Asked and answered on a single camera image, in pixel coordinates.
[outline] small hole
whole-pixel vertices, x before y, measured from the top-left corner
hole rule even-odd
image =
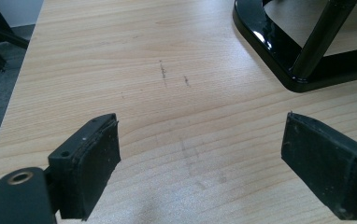
[[[9,185],[18,185],[18,184],[26,182],[31,177],[33,177],[33,173],[27,172],[27,171],[21,172],[21,173],[18,173],[16,175],[12,176],[7,182]]]
[[[62,152],[61,155],[62,155],[63,157],[67,157],[67,156],[70,155],[70,153],[69,153],[68,151],[64,151],[64,152]]]
[[[27,178],[29,175],[28,174],[21,174],[13,177],[13,181],[19,182],[23,181],[23,179]]]

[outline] desk surface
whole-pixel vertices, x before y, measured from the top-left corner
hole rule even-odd
[[[45,168],[87,120],[116,113],[122,161],[89,223],[339,223],[280,144],[291,110],[357,141],[357,81],[285,90],[233,3],[46,0],[1,127],[0,178]]]

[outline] wood grain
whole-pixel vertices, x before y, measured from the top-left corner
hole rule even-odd
[[[88,223],[340,223],[280,144],[289,111],[357,141],[357,81],[285,90],[233,5],[46,0],[0,131],[0,177],[45,168],[86,121],[116,113],[122,162]]]

